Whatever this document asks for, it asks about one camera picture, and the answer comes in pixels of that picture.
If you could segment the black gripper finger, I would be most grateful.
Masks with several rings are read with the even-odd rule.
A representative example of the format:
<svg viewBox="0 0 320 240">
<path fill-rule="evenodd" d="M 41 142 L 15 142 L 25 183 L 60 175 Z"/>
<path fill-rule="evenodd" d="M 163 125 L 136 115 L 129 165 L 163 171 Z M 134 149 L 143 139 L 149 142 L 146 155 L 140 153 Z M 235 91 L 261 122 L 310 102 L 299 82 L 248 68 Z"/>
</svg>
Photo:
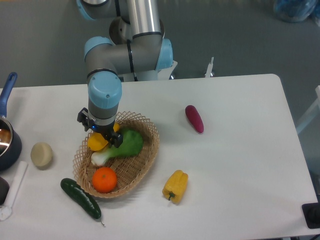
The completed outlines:
<svg viewBox="0 0 320 240">
<path fill-rule="evenodd" d="M 77 121 L 82 124 L 85 132 L 90 129 L 88 113 L 88 109 L 84 107 L 77 114 Z"/>
<path fill-rule="evenodd" d="M 119 148 L 123 143 L 123 135 L 119 132 L 112 131 L 107 135 L 110 148 Z"/>
</svg>

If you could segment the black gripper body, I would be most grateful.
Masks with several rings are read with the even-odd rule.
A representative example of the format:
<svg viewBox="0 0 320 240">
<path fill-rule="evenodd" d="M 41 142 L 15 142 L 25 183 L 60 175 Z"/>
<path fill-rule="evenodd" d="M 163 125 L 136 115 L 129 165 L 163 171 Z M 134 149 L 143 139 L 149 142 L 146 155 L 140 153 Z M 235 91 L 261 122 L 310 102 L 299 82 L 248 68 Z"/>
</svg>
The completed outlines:
<svg viewBox="0 0 320 240">
<path fill-rule="evenodd" d="M 111 138 L 115 136 L 114 131 L 115 118 L 88 118 L 88 127 L 103 137 Z"/>
</svg>

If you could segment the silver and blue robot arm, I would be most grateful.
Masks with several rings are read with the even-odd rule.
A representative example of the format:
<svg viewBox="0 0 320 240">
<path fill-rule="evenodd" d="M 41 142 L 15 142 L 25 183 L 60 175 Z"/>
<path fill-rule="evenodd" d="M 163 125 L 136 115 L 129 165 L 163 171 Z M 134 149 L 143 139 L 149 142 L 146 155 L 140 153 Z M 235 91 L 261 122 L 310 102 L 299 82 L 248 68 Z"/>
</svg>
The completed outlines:
<svg viewBox="0 0 320 240">
<path fill-rule="evenodd" d="M 164 38 L 155 0 L 78 0 L 79 12 L 85 19 L 114 17 L 128 27 L 121 43 L 96 36 L 84 45 L 87 68 L 88 107 L 77 117 L 85 130 L 99 133 L 111 145 L 119 147 L 123 136 L 114 130 L 122 97 L 120 75 L 158 73 L 174 63 L 171 41 Z"/>
</svg>

